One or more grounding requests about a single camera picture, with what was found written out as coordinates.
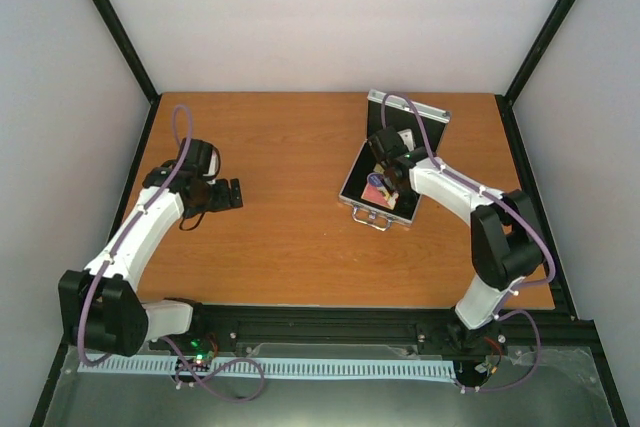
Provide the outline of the red playing card box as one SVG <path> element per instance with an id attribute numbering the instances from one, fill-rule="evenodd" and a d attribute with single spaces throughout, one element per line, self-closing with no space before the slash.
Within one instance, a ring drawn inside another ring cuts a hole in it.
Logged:
<path id="1" fill-rule="evenodd" d="M 382 207 L 388 210 L 394 210 L 396 207 L 398 194 L 396 192 L 388 191 L 384 186 L 378 187 L 367 183 L 362 192 L 361 199 L 378 207 Z"/>

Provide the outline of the aluminium poker case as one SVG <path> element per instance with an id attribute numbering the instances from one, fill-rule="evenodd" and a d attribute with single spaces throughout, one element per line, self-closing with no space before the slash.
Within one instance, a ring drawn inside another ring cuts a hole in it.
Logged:
<path id="1" fill-rule="evenodd" d="M 409 180 L 409 170 L 427 153 L 435 153 L 451 120 L 451 113 L 379 90 L 367 95 L 366 136 L 359 153 L 340 190 L 339 200 L 351 208 L 352 219 L 379 231 L 388 230 L 392 224 L 409 226 L 413 223 L 420 195 L 406 207 L 388 210 L 361 199 L 367 176 L 376 173 L 376 164 L 385 169 L 399 169 Z M 398 132 L 411 129 L 415 149 L 409 151 Z"/>

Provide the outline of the purple round dealer chip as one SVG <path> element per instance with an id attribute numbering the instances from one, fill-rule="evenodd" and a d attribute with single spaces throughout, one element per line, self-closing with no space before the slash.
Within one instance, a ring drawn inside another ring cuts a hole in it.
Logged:
<path id="1" fill-rule="evenodd" d="M 367 176 L 367 182 L 373 186 L 381 187 L 384 185 L 384 176 L 379 173 L 371 173 Z"/>

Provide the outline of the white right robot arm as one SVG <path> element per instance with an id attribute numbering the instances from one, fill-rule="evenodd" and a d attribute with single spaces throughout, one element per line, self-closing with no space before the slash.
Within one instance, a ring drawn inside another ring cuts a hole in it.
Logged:
<path id="1" fill-rule="evenodd" d="M 469 226 L 475 274 L 454 308 L 464 328 L 477 330 L 495 320 L 539 265 L 545 263 L 555 273 L 527 194 L 478 183 L 435 156 L 428 145 L 409 150 L 392 127 L 369 137 L 367 144 L 392 190 L 428 197 Z"/>

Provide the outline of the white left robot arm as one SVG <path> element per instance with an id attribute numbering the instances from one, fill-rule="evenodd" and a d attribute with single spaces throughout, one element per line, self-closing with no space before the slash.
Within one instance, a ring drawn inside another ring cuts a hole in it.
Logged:
<path id="1" fill-rule="evenodd" d="M 89 352 L 131 357 L 148 341 L 173 336 L 186 349 L 208 337 L 201 303 L 183 298 L 143 302 L 144 269 L 172 226 L 242 207 L 238 179 L 219 176 L 220 154 L 203 140 L 181 142 L 179 156 L 152 169 L 136 203 L 106 247 L 58 283 L 63 339 Z"/>

